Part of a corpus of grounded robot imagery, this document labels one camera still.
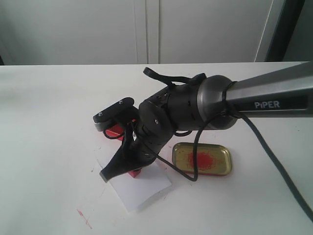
robotic arm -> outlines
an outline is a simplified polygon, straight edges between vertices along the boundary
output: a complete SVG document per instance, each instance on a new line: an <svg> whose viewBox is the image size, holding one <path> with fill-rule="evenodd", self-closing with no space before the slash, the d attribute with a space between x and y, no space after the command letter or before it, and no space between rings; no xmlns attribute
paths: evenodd
<svg viewBox="0 0 313 235"><path fill-rule="evenodd" d="M104 134L116 124L124 130L122 145L100 172L105 182L153 163L173 135L230 128L240 117L228 115L229 109L247 117L313 117L313 62L239 82L221 75L207 78L204 73L191 79L160 75L149 68L144 73L167 86L139 109L128 97L93 117Z"/></svg>

red mark on table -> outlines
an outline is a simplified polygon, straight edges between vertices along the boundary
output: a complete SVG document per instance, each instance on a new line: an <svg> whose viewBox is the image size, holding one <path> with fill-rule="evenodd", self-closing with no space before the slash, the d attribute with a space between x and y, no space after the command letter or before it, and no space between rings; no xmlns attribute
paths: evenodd
<svg viewBox="0 0 313 235"><path fill-rule="evenodd" d="M80 215L81 217L83 217L83 219L85 220L86 225L87 225L90 229L92 229L92 226L91 226L91 225L89 224L89 222L88 222L89 218L86 219L85 216L83 215L83 213L82 213L80 210L77 209L77 211L78 211L79 215Z"/></svg>
<svg viewBox="0 0 313 235"><path fill-rule="evenodd" d="M188 154L188 165L191 168L194 168L194 161L192 158L193 154ZM208 170L215 166L216 162L214 161L214 158L211 157L208 153L198 153L198 168L199 170Z"/></svg>

gold metal tin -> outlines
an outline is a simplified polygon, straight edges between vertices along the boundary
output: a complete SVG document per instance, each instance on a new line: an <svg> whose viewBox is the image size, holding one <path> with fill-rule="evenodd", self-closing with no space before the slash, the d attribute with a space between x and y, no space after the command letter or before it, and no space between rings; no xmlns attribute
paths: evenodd
<svg viewBox="0 0 313 235"><path fill-rule="evenodd" d="M173 164L186 173L193 173L193 143L181 142L173 147ZM225 176L231 172L229 150L217 144L198 144L198 169L202 175Z"/></svg>

white table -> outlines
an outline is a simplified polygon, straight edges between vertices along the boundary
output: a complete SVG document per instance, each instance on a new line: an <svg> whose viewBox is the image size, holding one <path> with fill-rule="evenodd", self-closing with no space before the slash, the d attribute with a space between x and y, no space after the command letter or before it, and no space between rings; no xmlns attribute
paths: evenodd
<svg viewBox="0 0 313 235"><path fill-rule="evenodd" d="M296 64L149 66L167 75L205 72L242 80ZM241 120L201 137L230 149L229 176L201 176L191 183L168 167L171 188L127 213L100 178L96 160L112 156L119 142L97 132L92 116L127 96L138 106L161 89L164 85L146 77L144 68L0 67L0 234L313 234L313 224ZM313 207L313 119L253 122ZM173 138L168 145L192 142L194 136Z"/></svg>

red paint stain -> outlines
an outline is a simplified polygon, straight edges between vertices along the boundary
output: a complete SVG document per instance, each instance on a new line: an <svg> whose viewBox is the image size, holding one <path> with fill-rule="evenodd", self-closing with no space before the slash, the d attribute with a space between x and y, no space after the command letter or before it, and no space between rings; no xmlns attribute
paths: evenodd
<svg viewBox="0 0 313 235"><path fill-rule="evenodd" d="M191 168L194 168L194 162L192 158L193 154L188 154L188 163ZM199 170L208 170L214 168L216 161L208 153L198 153L198 168Z"/></svg>
<svg viewBox="0 0 313 235"><path fill-rule="evenodd" d="M88 222L89 218L86 219L85 216L83 215L83 213L82 213L80 210L77 209L77 211L78 211L79 215L80 215L81 217L83 217L83 219L86 221L86 225L87 225L90 229L92 229L92 226L91 226L91 225L89 224L89 222Z"/></svg>

